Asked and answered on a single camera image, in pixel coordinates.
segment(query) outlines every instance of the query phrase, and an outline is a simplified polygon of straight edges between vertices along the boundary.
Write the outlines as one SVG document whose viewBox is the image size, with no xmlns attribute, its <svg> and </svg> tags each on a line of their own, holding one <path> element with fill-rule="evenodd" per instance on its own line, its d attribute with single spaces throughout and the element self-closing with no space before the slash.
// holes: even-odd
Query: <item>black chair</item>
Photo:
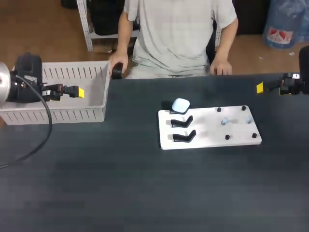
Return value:
<svg viewBox="0 0 309 232">
<path fill-rule="evenodd" d="M 212 64 L 215 56 L 216 56 L 216 51 L 215 51 L 215 46 L 216 46 L 216 35 L 217 35 L 217 23 L 214 20 L 213 21 L 213 33 L 211 35 L 211 39 L 209 40 L 209 43 L 206 47 L 206 54 L 208 56 L 209 59 L 209 63 Z M 133 50 L 134 50 L 134 46 L 130 46 L 127 49 L 127 55 L 129 57 L 131 57 L 133 55 Z M 118 63 L 114 66 L 113 70 L 112 70 L 112 79 L 122 79 L 122 63 Z"/>
</svg>

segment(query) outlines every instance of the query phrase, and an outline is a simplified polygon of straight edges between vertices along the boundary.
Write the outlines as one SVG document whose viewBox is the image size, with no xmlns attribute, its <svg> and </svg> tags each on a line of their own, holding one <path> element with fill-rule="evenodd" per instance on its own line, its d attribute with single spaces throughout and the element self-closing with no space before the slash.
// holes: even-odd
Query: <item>white plastic basket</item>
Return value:
<svg viewBox="0 0 309 232">
<path fill-rule="evenodd" d="M 43 82 L 84 89 L 84 98 L 64 95 L 61 101 L 50 101 L 53 123 L 102 122 L 105 117 L 110 65 L 108 61 L 43 63 Z M 41 102 L 20 104 L 6 102 L 0 116 L 8 125 L 47 124 Z"/>
</svg>

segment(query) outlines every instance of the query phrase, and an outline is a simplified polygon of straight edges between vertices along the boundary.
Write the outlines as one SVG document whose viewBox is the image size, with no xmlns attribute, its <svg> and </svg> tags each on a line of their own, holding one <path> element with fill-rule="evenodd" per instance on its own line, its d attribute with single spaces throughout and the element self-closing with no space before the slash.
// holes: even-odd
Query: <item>black cable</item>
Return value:
<svg viewBox="0 0 309 232">
<path fill-rule="evenodd" d="M 48 116 L 48 121 L 49 121 L 49 126 L 48 126 L 48 133 L 47 133 L 47 136 L 46 138 L 35 148 L 33 149 L 32 151 L 30 151 L 28 154 L 12 161 L 12 162 L 9 162 L 9 163 L 6 163 L 6 164 L 3 164 L 0 166 L 0 169 L 2 168 L 6 168 L 8 167 L 9 165 L 12 165 L 16 162 L 20 162 L 20 161 L 23 161 L 27 158 L 29 158 L 30 156 L 34 155 L 35 153 L 37 153 L 44 145 L 45 143 L 47 142 L 47 140 L 49 139 L 49 136 L 50 134 L 52 133 L 52 129 L 53 129 L 53 121 L 52 121 L 52 115 L 50 113 L 50 109 L 48 107 L 48 105 L 46 104 L 46 101 L 43 99 L 43 97 L 41 96 L 41 94 L 24 78 L 24 77 L 21 77 L 21 76 L 18 76 L 16 75 L 16 77 L 20 80 L 22 80 L 23 82 L 25 82 L 25 84 L 27 86 L 29 86 L 29 88 L 34 92 L 35 95 L 37 95 L 37 97 L 41 100 L 41 102 L 43 103 L 45 109 L 46 109 L 46 113 L 47 113 L 47 116 Z"/>
</svg>

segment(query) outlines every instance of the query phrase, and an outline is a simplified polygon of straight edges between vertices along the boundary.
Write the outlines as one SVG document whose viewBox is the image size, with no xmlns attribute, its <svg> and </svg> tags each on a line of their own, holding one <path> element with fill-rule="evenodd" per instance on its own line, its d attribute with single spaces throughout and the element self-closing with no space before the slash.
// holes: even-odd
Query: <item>gray trousers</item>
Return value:
<svg viewBox="0 0 309 232">
<path fill-rule="evenodd" d="M 208 76 L 209 71 L 206 69 L 191 70 L 185 74 L 169 75 L 162 71 L 158 73 L 153 68 L 147 68 L 145 66 L 137 65 L 130 70 L 126 79 L 158 79 L 158 78 L 181 78 L 181 77 L 194 77 L 194 76 Z"/>
</svg>

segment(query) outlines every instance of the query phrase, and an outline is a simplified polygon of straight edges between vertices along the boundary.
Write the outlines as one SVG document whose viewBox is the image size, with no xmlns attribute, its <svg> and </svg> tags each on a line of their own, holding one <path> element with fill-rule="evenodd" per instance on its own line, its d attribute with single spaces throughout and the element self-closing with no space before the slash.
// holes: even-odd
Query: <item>white t-shirt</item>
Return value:
<svg viewBox="0 0 309 232">
<path fill-rule="evenodd" d="M 236 19 L 232 0 L 126 0 L 124 11 L 140 21 L 133 61 L 168 74 L 207 68 L 213 19 L 219 28 Z"/>
</svg>

